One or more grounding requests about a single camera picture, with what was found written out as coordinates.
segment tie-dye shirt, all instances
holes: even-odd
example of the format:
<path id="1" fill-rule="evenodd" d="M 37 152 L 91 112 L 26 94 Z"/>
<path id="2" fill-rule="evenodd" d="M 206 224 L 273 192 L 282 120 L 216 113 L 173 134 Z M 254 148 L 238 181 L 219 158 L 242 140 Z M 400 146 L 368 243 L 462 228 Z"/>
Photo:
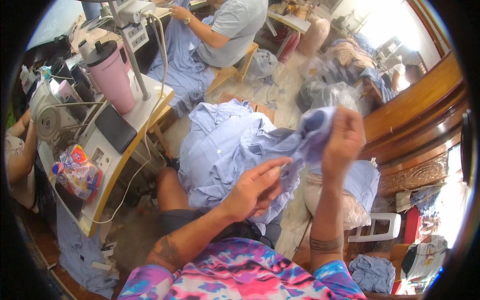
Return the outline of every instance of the tie-dye shirt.
<path id="1" fill-rule="evenodd" d="M 343 261 L 313 276 L 264 244 L 244 238 L 211 243 L 171 274 L 157 265 L 136 268 L 118 299 L 362 299 Z"/>

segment gold watch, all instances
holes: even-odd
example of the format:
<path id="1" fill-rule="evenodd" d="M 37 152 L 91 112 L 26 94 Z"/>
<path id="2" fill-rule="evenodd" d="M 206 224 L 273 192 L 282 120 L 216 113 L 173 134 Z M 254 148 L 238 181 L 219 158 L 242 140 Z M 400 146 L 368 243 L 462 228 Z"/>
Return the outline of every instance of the gold watch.
<path id="1" fill-rule="evenodd" d="M 194 18 L 195 16 L 194 15 L 191 15 L 190 17 L 186 18 L 185 20 L 183 20 L 183 23 L 185 25 L 189 25 L 190 24 L 190 21 Z"/>

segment band tattoo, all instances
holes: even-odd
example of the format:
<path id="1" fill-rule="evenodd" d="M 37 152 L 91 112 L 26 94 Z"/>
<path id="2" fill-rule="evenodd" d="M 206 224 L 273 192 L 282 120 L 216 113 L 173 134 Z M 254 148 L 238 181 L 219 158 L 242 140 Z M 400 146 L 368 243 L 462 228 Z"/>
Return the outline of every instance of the band tattoo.
<path id="1" fill-rule="evenodd" d="M 335 240 L 316 240 L 310 237 L 310 250 L 317 251 L 321 254 L 338 253 L 338 248 L 343 246 L 343 236 L 337 237 Z"/>
<path id="2" fill-rule="evenodd" d="M 153 252 L 155 253 L 155 257 L 149 255 L 147 258 L 148 261 L 153 264 L 158 264 L 156 260 L 157 258 L 159 258 L 174 267 L 182 264 L 182 262 L 180 261 L 179 250 L 177 246 L 171 241 L 171 236 L 171 234 L 167 234 L 159 240 L 160 249 L 157 250 L 155 247 L 153 250 Z"/>

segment shirt sleeve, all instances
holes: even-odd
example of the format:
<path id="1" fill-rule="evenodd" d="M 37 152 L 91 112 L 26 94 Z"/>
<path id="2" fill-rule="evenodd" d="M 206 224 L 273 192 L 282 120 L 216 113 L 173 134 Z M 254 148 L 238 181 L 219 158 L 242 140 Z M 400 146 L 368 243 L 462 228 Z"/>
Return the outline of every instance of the shirt sleeve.
<path id="1" fill-rule="evenodd" d="M 395 70 L 400 74 L 400 76 L 403 76 L 405 74 L 405 66 L 401 63 L 396 64 L 395 66 L 392 67 L 392 70 Z"/>
<path id="2" fill-rule="evenodd" d="M 144 265 L 134 269 L 117 299 L 137 299 L 141 295 L 147 299 L 162 299 L 173 285 L 174 276 L 167 269 L 158 265 Z"/>
<path id="3" fill-rule="evenodd" d="M 227 2 L 223 5 L 228 5 L 228 7 L 220 7 L 212 25 L 212 30 L 232 38 L 247 25 L 248 13 L 241 4 L 236 2 L 232 4 Z"/>
<path id="4" fill-rule="evenodd" d="M 334 260 L 319 267 L 313 273 L 313 277 L 331 289 L 337 296 L 345 299 L 367 299 L 341 260 Z"/>

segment hair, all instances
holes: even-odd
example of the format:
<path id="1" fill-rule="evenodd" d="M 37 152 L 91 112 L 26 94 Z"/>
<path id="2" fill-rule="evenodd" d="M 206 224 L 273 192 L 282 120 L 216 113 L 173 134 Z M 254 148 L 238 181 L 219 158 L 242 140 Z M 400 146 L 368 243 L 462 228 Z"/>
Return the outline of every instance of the hair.
<path id="1" fill-rule="evenodd" d="M 418 78 L 423 78 L 423 71 L 418 65 L 405 65 L 405 72 L 408 70 L 412 69 L 413 72 L 415 72 L 415 75 L 418 76 Z"/>

